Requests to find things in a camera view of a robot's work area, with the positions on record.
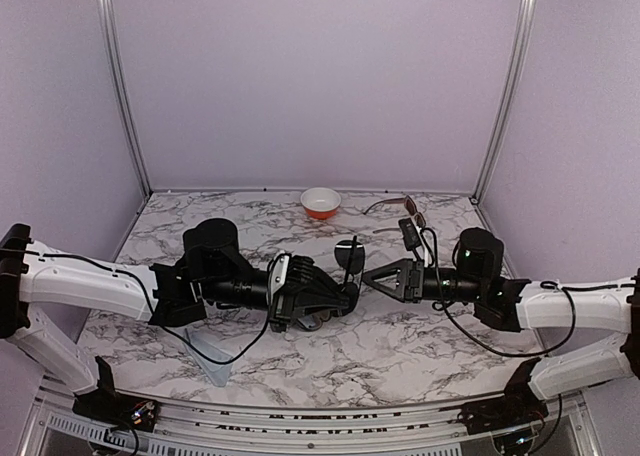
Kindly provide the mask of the brown striped glasses case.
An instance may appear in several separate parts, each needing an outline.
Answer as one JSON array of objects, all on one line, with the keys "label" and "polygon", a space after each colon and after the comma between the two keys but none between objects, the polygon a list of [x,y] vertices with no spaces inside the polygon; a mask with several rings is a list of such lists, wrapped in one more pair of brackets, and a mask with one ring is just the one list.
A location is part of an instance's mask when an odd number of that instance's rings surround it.
[{"label": "brown striped glasses case", "polygon": [[303,316],[297,320],[301,329],[308,332],[319,330],[325,322],[331,319],[331,314],[327,311]]}]

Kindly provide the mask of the black aviator sunglasses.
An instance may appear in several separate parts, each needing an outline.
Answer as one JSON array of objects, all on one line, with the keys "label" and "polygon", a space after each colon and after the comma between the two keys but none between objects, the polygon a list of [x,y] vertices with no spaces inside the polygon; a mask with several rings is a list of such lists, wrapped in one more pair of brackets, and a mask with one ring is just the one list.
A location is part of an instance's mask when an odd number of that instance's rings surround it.
[{"label": "black aviator sunglasses", "polygon": [[365,265],[365,248],[357,236],[339,241],[334,247],[334,257],[344,271],[342,284],[350,282],[352,276],[363,272]]}]

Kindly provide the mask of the black woven glasses case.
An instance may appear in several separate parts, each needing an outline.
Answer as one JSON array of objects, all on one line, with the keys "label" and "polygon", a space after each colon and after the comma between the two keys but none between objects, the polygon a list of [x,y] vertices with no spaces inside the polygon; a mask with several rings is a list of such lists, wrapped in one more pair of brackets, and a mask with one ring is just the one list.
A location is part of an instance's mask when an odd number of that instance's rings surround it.
[{"label": "black woven glasses case", "polygon": [[348,305],[339,311],[341,316],[350,314],[356,307],[359,299],[359,286],[354,282],[347,282],[343,289],[342,294],[347,297]]}]

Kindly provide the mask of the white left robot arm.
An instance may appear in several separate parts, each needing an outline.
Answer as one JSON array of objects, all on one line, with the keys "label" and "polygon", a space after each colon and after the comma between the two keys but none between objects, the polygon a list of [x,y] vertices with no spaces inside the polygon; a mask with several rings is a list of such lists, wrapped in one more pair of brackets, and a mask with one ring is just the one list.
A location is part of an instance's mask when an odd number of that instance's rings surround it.
[{"label": "white left robot arm", "polygon": [[1,336],[62,380],[85,417],[150,423],[156,403],[117,391],[110,365],[76,346],[40,306],[60,303],[121,314],[161,329],[206,319],[206,307],[266,312],[267,328],[283,332],[315,314],[343,316],[358,300],[350,281],[336,282],[312,258],[277,255],[264,270],[241,255],[236,225],[208,219],[183,234],[172,265],[106,262],[35,241],[16,223],[1,239]]}]

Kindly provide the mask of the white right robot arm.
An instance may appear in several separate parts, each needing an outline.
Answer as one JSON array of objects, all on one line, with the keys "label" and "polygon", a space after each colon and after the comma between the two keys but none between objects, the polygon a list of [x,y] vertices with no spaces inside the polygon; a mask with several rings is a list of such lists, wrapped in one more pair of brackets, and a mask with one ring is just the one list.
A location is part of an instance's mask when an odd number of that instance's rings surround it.
[{"label": "white right robot arm", "polygon": [[424,260],[401,259],[364,273],[364,283],[402,303],[432,301],[447,312],[470,304],[485,326],[503,332],[539,328],[602,329],[609,336],[568,353],[553,348],[521,354],[495,414],[515,424],[536,401],[639,374],[639,278],[569,286],[556,281],[502,276],[504,244],[474,227],[461,232],[451,267],[439,264],[434,244]]}]

